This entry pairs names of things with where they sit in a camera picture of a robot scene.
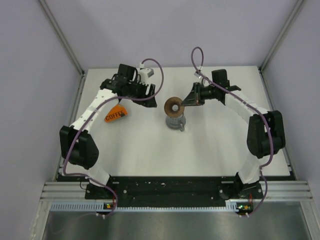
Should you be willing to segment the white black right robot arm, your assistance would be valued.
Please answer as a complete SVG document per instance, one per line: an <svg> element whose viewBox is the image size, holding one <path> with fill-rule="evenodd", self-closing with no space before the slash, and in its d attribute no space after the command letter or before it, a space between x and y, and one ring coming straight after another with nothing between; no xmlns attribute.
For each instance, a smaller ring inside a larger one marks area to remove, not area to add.
<svg viewBox="0 0 320 240"><path fill-rule="evenodd" d="M233 192L245 198L252 191L251 184L260 179L262 168L268 166L275 154L286 145L283 116L278 110L270 111L247 98L236 85L230 85L225 69L211 72L212 82L205 86L193 83L192 89L181 105L202 106L206 100L217 100L233 110L247 124L246 145L248 157L236 173L239 182Z"/></svg>

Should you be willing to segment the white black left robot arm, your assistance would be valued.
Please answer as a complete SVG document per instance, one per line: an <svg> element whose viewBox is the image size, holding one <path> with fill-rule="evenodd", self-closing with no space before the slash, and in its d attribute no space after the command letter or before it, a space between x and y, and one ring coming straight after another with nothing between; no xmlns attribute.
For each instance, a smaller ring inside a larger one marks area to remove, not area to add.
<svg viewBox="0 0 320 240"><path fill-rule="evenodd" d="M96 192L102 198L109 198L113 194L114 187L108 183L110 174L98 163L100 152L94 134L107 114L122 99L146 108L157 107L155 96L159 90L155 84L147 84L153 75L154 70L146 68L143 63L139 68L120 64L112 78L100 84L96 96L82 115L71 125L60 129L64 176L87 178L96 185Z"/></svg>

